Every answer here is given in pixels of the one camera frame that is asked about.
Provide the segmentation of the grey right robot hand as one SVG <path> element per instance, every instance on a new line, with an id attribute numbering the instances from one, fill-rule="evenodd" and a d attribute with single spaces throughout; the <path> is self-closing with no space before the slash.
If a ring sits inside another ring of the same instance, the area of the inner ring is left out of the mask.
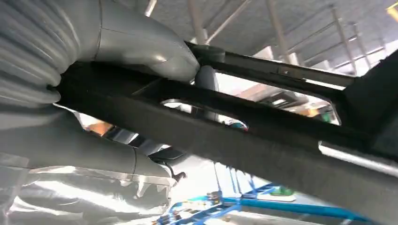
<path id="1" fill-rule="evenodd" d="M 0 3 L 0 222 L 115 225 L 169 207 L 169 170 L 57 107 L 76 61 L 139 64 L 188 82 L 199 64 L 156 20 L 111 0 Z"/>

